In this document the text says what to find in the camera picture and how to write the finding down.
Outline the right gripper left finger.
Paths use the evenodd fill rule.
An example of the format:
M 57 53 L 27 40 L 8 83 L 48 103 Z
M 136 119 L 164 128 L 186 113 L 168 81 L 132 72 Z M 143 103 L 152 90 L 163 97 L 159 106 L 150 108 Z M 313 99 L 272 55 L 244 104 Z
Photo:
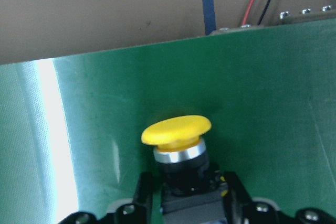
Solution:
M 60 223 L 151 223 L 153 205 L 153 175 L 142 172 L 133 198 L 113 203 L 113 207 L 102 218 L 84 211 L 68 215 Z

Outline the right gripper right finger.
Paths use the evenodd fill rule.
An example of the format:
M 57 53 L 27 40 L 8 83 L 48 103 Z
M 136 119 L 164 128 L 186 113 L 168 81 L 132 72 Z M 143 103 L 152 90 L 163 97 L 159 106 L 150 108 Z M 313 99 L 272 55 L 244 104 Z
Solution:
M 223 208 L 228 223 L 335 223 L 335 217 L 318 208 L 303 208 L 291 217 L 271 203 L 253 200 L 234 172 L 223 178 L 228 191 L 223 196 Z

